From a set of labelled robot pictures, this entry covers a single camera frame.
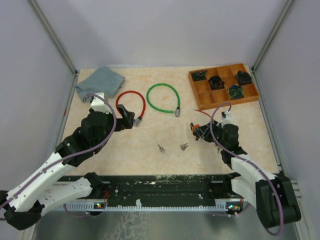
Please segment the orange black padlock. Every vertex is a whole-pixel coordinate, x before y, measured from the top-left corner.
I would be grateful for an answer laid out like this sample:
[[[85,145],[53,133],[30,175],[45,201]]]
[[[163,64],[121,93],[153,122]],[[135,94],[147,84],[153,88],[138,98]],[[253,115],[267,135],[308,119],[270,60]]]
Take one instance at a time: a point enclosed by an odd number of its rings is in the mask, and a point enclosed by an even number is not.
[[[190,123],[190,129],[192,132],[194,132],[199,127],[200,127],[199,124],[193,124],[192,122]]]

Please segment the red cable padlock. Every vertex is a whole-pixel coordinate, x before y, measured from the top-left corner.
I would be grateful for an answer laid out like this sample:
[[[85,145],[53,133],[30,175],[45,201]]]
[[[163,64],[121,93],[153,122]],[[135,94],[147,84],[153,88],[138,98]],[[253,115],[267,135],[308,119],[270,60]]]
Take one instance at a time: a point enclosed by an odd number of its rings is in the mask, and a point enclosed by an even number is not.
[[[211,115],[209,115],[207,112],[204,112],[204,111],[202,111],[202,110],[195,109],[195,108],[193,108],[193,110],[196,111],[196,112],[202,113],[202,114],[208,116],[209,118],[211,118]]]

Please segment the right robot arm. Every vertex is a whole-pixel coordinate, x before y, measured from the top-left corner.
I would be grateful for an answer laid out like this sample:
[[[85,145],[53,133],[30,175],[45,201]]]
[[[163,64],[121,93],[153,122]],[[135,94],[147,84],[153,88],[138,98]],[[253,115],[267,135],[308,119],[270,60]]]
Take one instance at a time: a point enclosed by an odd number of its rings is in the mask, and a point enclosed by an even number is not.
[[[196,140],[202,139],[220,147],[222,161],[238,175],[223,185],[229,198],[245,198],[256,209],[262,225],[269,229],[281,223],[298,222],[302,218],[291,180],[284,175],[265,171],[249,158],[239,143],[239,128],[230,123],[190,124]]]

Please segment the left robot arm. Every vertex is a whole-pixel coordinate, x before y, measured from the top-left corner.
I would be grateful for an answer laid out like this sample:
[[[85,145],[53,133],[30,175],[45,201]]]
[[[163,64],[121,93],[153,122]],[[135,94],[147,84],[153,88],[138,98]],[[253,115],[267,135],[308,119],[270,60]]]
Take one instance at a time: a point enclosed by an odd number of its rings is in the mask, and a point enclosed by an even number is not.
[[[135,113],[126,110],[122,104],[116,108],[121,118],[92,107],[80,127],[55,148],[38,170],[14,189],[0,192],[0,206],[9,225],[25,230],[63,204],[81,198],[97,199],[103,195],[104,183],[94,172],[66,185],[54,186],[54,183],[96,155],[113,132],[133,127]]]

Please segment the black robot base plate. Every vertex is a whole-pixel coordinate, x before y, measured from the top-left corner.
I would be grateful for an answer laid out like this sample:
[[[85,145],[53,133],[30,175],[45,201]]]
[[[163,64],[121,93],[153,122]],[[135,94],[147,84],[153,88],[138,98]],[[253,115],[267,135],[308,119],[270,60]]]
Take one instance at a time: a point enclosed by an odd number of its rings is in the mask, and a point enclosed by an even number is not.
[[[112,206],[128,206],[141,199],[148,206],[160,204],[185,205],[212,204],[215,200],[243,197],[231,189],[231,179],[237,174],[189,174],[189,175],[103,175],[100,193],[88,199],[101,199]]]

